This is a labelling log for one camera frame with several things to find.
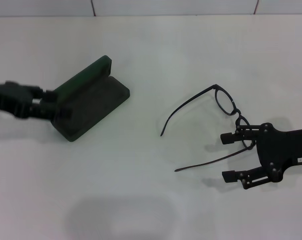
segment eyeglasses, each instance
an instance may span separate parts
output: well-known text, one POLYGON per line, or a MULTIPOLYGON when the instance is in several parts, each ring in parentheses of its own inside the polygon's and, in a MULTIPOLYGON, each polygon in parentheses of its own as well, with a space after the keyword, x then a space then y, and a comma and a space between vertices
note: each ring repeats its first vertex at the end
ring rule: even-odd
MULTIPOLYGON (((215 100, 216 100, 216 103, 217 105, 220 107, 220 109, 228 116, 233 116, 235 115, 236 113, 239 114, 239 117, 236 119, 235 121, 235 127, 236 127, 236 131, 235 133, 238 133, 238 129, 240 129, 240 125, 241 126, 250 126, 249 122, 247 121, 247 119, 245 117, 242 116, 241 114, 241 111, 236 107, 234 101, 233 101, 233 98, 231 97, 231 95, 226 91, 224 90, 222 87, 220 87, 219 85, 215 84, 215 85, 212 85, 211 87, 199 92, 197 95, 191 97, 188 101, 186 101, 185 103, 183 103, 181 106, 179 106, 170 116, 169 118, 167 119, 165 125, 164 125, 164 128, 162 130, 162 133, 161 133, 161 136, 163 136, 164 134, 164 131, 166 129, 166 126, 167 126, 167 123, 169 122, 169 120, 171 119, 171 117, 177 112, 179 111, 182 107, 184 107, 185 105, 187 105, 188 103, 190 103, 191 101, 195 100, 196 98, 198 98, 199 96, 207 93, 208 91, 212 90, 212 89, 215 89, 215 100)), ((195 167, 199 167, 199 166, 204 166, 204 165, 208 165, 208 164, 212 164, 212 163, 216 163, 218 161, 221 161, 221 160, 224 160, 224 159, 227 159, 229 157, 232 157, 232 156, 235 156, 237 154, 240 154, 246 150, 252 150, 253 147, 255 146, 255 141, 252 140, 250 141, 251 143, 247 143, 246 141, 242 141, 243 143, 243 146, 244 146, 244 149, 240 150, 240 151, 237 151, 233 154, 230 154, 228 156, 225 156, 225 157, 222 157, 222 158, 219 158, 217 160, 214 160, 214 161, 209 161, 209 162, 206 162, 206 163, 203 163, 203 164, 197 164, 197 165, 192 165, 192 166, 187 166, 187 167, 183 167, 181 169, 176 169, 175 171, 179 172, 179 171, 182 171, 182 170, 185 170, 185 169, 190 169, 190 168, 195 168, 195 167)))

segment glasses lens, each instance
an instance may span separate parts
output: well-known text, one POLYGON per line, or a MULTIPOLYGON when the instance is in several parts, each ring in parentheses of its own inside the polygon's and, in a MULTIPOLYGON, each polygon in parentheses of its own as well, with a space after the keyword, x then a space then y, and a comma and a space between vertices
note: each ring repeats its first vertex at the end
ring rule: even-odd
MULTIPOLYGON (((246 125, 246 126, 247 126, 247 123, 246 123, 243 119, 241 119, 240 125, 244 125, 244 126, 246 125)), ((243 145, 244 145, 245 147, 250 146, 251 143, 252 143, 252 141, 250 141, 250 140, 244 140, 244 141, 242 141, 242 142, 243 142, 243 145)))
POLYGON ((221 108, 224 109, 228 114, 231 114, 233 111, 233 104, 231 99, 223 91, 218 91, 216 94, 216 99, 219 102, 221 108))

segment white wall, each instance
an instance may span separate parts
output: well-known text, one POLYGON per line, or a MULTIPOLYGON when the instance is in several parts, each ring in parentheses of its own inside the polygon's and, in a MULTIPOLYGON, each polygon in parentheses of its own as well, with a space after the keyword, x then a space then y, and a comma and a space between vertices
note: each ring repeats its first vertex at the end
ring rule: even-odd
POLYGON ((302 0, 260 0, 256 14, 302 14, 302 0))
POLYGON ((90 0, 0 0, 0 16, 93 16, 90 0))
POLYGON ((252 14, 256 0, 93 0, 96 15, 252 14))

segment white table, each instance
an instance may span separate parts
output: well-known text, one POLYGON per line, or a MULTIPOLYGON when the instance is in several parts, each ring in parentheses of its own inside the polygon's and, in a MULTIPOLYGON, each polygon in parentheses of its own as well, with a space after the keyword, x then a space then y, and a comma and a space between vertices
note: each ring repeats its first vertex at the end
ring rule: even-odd
POLYGON ((302 166, 244 190, 221 172, 259 166, 219 84, 251 124, 302 129, 302 15, 0 18, 0 83, 55 89, 103 55, 131 97, 77 141, 0 113, 0 240, 302 239, 302 166))

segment glasses frame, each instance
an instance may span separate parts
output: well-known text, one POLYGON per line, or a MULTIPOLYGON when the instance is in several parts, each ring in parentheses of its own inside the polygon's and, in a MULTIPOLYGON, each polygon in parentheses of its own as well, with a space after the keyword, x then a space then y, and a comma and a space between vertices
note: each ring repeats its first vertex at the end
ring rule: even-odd
MULTIPOLYGON (((228 115, 228 116, 233 116, 233 115, 235 115, 235 114, 239 114, 238 118, 235 120, 235 127, 236 127, 236 129, 239 129, 239 128, 240 128, 240 122, 241 122, 241 120, 243 120, 248 126, 250 126, 250 123, 248 122, 248 120, 247 120, 244 116, 242 116, 241 111, 236 107, 236 105, 235 105, 235 103, 234 103, 234 100, 233 100, 233 98, 231 97, 231 95, 230 95, 224 88, 222 88, 221 86, 219 86, 219 85, 217 85, 217 84, 214 84, 214 85, 212 85, 211 87, 209 87, 209 88, 207 88, 207 89, 205 89, 205 90, 199 92, 197 95, 191 97, 189 100, 187 100, 187 101, 184 102, 182 105, 180 105, 180 106, 179 106, 179 107, 178 107, 178 108, 170 115, 170 117, 167 119, 167 121, 166 121, 166 123, 165 123, 165 125, 164 125, 164 128, 163 128, 163 130, 162 130, 161 136, 163 136, 163 134, 164 134, 164 132, 165 132, 165 129, 166 129, 166 126, 167 126, 169 120, 171 119, 171 117, 172 117, 176 112, 178 112, 182 107, 184 107, 185 105, 187 105, 187 104, 190 103, 191 101, 197 99, 198 97, 200 97, 201 95, 207 93, 208 91, 210 91, 210 90, 212 90, 212 89, 215 90, 215 94, 214 94, 214 95, 215 95, 215 101, 216 101, 217 105, 219 106, 219 108, 220 108, 226 115, 228 115), (217 93, 218 93, 219 91, 224 92, 224 93, 227 95, 227 97, 230 99, 230 101, 231 101, 231 103, 232 103, 232 106, 233 106, 232 112, 227 112, 227 111, 221 106, 221 104, 219 103, 219 101, 218 101, 218 99, 217 99, 217 93)), ((234 155, 237 155, 237 154, 239 154, 239 153, 242 153, 242 152, 244 152, 244 151, 246 151, 246 150, 252 150, 252 149, 254 148, 256 142, 255 142, 254 140, 252 140, 250 146, 247 146, 246 143, 245 143, 244 141, 242 141, 242 144, 243 144, 243 146, 244 146, 244 149, 242 149, 242 150, 240 150, 240 151, 237 151, 237 152, 235 152, 235 153, 233 153, 233 154, 230 154, 230 155, 228 155, 228 156, 219 158, 219 159, 214 160, 214 161, 211 161, 211 162, 206 162, 206 163, 203 163, 203 164, 193 165, 193 166, 189 166, 189 167, 188 167, 188 166, 187 166, 187 167, 183 167, 183 168, 177 169, 177 170, 175 170, 175 171, 176 171, 176 172, 177 172, 177 171, 179 172, 179 171, 181 171, 181 170, 185 170, 185 169, 188 169, 188 168, 194 168, 194 167, 197 167, 197 166, 199 167, 199 166, 204 166, 204 165, 212 164, 212 163, 214 163, 214 162, 218 162, 218 161, 221 161, 221 160, 223 160, 223 159, 226 159, 226 158, 232 157, 232 156, 234 156, 234 155)))

